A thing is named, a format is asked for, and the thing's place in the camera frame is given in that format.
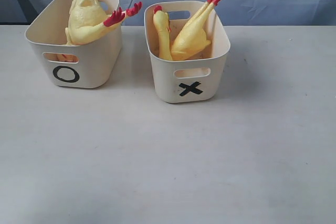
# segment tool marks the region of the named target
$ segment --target tabletop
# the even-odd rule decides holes
[[[3,224],[336,223],[336,28],[225,27],[210,100],[154,91],[143,27],[109,81],[53,85],[0,26]]]

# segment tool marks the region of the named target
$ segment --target black o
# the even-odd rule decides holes
[[[72,70],[73,73],[75,74],[75,77],[74,77],[72,80],[65,80],[65,79],[59,77],[59,76],[58,76],[58,71],[59,71],[60,69],[62,69],[62,68],[67,68],[67,69]],[[79,80],[79,74],[78,74],[78,72],[77,72],[75,69],[71,68],[71,67],[67,67],[67,66],[57,66],[57,67],[54,68],[54,70],[52,71],[52,73],[54,74],[54,76],[55,76],[56,79],[58,79],[58,80],[60,80],[60,81],[63,81],[63,82],[74,83],[74,82],[77,82],[77,81]]]

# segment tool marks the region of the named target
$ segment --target black x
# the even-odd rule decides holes
[[[181,88],[184,88],[185,90],[180,94],[180,96],[185,96],[186,94],[188,94],[189,92],[193,92],[195,94],[201,94],[203,93],[202,90],[197,89],[196,87],[200,85],[200,83],[198,81],[195,81],[193,84],[191,84],[190,86],[184,83],[181,83],[179,86]]]

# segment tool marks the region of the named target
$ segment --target white plastic bin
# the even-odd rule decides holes
[[[107,14],[119,8],[119,0],[99,2],[107,5]],[[31,23],[25,36],[55,85],[96,88],[110,77],[122,47],[121,27],[89,44],[65,46],[71,3],[72,0],[53,0]],[[79,61],[56,61],[54,54],[75,55]]]
[[[156,5],[161,5],[167,13],[189,11],[192,16],[203,4],[204,2],[199,1],[162,2],[145,10],[145,34],[151,57],[154,87],[157,96],[165,102],[202,101],[210,99],[217,92],[230,41],[215,10],[204,25],[207,38],[212,41],[211,45],[185,61],[167,61],[159,58],[159,38],[153,23],[153,10]],[[189,18],[171,20],[171,40],[175,39]]]

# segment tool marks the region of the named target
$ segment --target rubber chicken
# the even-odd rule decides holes
[[[203,25],[210,12],[220,0],[207,0],[188,20],[175,40],[170,42],[170,21],[168,13],[160,5],[154,8],[153,23],[159,36],[159,58],[164,60],[186,60],[204,50],[211,41],[206,38]]]
[[[139,12],[142,3],[122,11],[121,7],[108,16],[98,0],[73,0],[69,10],[68,27],[65,28],[66,45],[84,45],[93,42],[116,29],[129,17]],[[57,55],[59,61],[76,62],[76,56]]]

